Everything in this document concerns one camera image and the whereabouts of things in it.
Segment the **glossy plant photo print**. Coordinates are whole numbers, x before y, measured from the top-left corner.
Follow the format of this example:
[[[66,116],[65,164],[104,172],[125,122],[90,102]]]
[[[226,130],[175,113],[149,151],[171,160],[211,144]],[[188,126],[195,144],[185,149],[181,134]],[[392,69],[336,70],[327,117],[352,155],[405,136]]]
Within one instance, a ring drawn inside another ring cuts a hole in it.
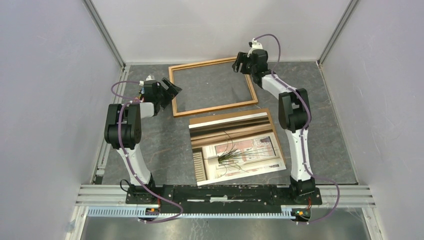
[[[192,118],[188,129],[199,186],[287,168],[266,108]]]

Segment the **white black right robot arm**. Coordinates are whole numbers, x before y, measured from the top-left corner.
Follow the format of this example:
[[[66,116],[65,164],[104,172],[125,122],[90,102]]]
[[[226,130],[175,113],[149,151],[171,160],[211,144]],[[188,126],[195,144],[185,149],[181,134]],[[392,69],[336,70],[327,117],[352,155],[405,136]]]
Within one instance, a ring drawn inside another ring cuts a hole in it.
[[[255,84],[277,98],[278,121],[285,130],[290,148],[291,173],[288,196],[293,203],[302,204],[316,188],[307,143],[311,121],[307,91],[285,83],[269,69],[268,52],[264,49],[239,52],[232,69],[234,72],[250,75]]]

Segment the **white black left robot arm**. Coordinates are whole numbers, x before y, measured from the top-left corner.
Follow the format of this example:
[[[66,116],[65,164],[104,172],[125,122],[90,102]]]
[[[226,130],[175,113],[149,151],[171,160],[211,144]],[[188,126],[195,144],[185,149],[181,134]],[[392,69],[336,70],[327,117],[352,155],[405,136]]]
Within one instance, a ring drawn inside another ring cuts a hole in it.
[[[125,103],[111,103],[108,106],[104,140],[124,161],[130,176],[127,194],[139,197],[145,204],[151,204],[158,194],[153,175],[140,149],[142,119],[156,116],[176,98],[182,88],[167,78],[158,81],[151,76],[135,84],[140,87],[137,97],[123,96]]]

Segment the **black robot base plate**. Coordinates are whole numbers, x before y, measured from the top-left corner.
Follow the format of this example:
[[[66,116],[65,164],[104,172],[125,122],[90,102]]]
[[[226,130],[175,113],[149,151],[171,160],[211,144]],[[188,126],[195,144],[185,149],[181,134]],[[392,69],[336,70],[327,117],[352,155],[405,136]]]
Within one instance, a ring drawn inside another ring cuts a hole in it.
[[[130,205],[153,205],[160,213],[276,213],[282,206],[319,206],[323,201],[318,188],[294,196],[285,185],[161,185],[157,196],[129,196]]]

